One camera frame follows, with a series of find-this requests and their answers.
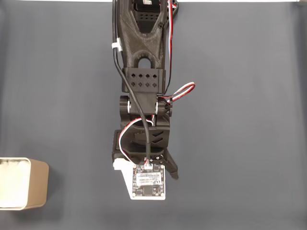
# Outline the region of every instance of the red white wires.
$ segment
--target red white wires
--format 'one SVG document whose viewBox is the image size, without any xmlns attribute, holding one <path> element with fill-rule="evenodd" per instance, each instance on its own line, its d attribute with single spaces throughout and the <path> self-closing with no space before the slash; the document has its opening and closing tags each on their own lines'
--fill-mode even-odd
<svg viewBox="0 0 307 230">
<path fill-rule="evenodd" d="M 122 132 L 120 133 L 119 135 L 119 138 L 118 138 L 118 145 L 119 145 L 119 149 L 121 151 L 121 153 L 130 161 L 134 164 L 134 162 L 128 157 L 128 155 L 125 153 L 125 151 L 122 149 L 121 147 L 121 139 L 123 137 L 123 135 L 125 134 L 125 132 L 132 126 L 134 125 L 135 123 L 141 121 L 142 119 L 139 117 L 139 118 L 136 118 L 134 119 L 133 121 L 130 121 L 127 126 L 122 130 Z M 154 125 L 154 123 L 151 121 L 151 120 L 148 120 L 146 119 L 146 121 L 150 124 L 152 124 L 152 126 Z"/>
<path fill-rule="evenodd" d="M 185 84 L 184 86 L 182 86 L 180 89 L 178 89 L 173 95 L 162 96 L 162 97 L 165 98 L 168 103 L 170 103 L 170 99 L 171 98 L 173 99 L 173 102 L 174 102 L 174 101 L 177 101 L 178 99 L 180 99 L 181 97 L 183 97 L 184 95 L 187 95 L 194 88 L 195 88 L 195 83 L 194 82 L 190 82 L 190 83 Z"/>
</svg>

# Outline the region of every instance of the gray table surface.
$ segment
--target gray table surface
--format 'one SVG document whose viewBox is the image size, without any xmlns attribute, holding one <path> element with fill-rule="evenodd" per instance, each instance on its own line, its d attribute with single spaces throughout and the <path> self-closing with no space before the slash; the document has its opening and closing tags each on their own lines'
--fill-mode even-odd
<svg viewBox="0 0 307 230">
<path fill-rule="evenodd" d="M 1 230 L 307 229 L 307 7 L 182 3 L 166 201 L 131 201 L 111 162 L 121 80 L 111 4 L 2 2 L 0 155 L 50 165 L 43 208 Z"/>
</svg>

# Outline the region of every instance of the robotic arm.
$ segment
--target robotic arm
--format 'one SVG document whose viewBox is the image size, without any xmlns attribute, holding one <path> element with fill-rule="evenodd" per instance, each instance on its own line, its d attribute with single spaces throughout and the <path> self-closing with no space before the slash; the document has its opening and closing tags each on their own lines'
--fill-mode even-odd
<svg viewBox="0 0 307 230">
<path fill-rule="evenodd" d="M 150 173 L 166 169 L 173 179 L 178 179 L 177 165 L 167 150 L 169 121 L 173 102 L 195 87 L 191 82 L 174 94 L 165 95 L 171 80 L 173 17 L 178 7 L 176 0 L 171 4 L 169 0 L 113 0 L 114 62 L 122 77 L 122 91 L 129 96 L 120 97 L 121 130 L 114 133 L 112 161 L 115 169 L 122 170 L 131 198 L 150 199 L 161 194 L 165 198 L 164 186 L 155 187 L 155 181 L 150 181 L 154 177 L 164 184 L 163 173 L 162 176 Z M 166 86 L 167 27 L 170 72 Z M 118 64 L 118 51 L 122 54 L 123 68 Z M 150 61 L 150 69 L 139 68 L 143 58 Z M 142 183 L 138 176 L 150 182 Z M 127 177 L 132 185 L 127 184 Z M 156 188 L 159 193 L 153 194 L 148 187 Z"/>
</svg>

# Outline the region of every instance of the white connector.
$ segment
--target white connector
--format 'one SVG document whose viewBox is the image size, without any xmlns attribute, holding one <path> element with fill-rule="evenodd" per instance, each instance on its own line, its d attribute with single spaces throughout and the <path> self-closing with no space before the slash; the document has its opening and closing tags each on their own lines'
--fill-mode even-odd
<svg viewBox="0 0 307 230">
<path fill-rule="evenodd" d="M 152 163 L 148 163 L 148 164 L 144 165 L 144 169 L 153 169 L 153 168 L 154 168 L 154 166 L 153 166 Z"/>
<path fill-rule="evenodd" d="M 117 42 L 112 43 L 112 49 L 117 48 L 119 52 L 123 51 L 123 48 L 121 47 L 120 38 L 118 37 Z"/>
</svg>

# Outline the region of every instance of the black chip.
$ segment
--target black chip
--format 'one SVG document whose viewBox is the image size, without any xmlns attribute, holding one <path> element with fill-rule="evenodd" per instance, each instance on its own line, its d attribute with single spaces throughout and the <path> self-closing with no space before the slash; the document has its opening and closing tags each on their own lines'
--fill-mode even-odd
<svg viewBox="0 0 307 230">
<path fill-rule="evenodd" d="M 153 195 L 153 187 L 144 186 L 144 196 L 152 196 L 152 195 Z"/>
</svg>

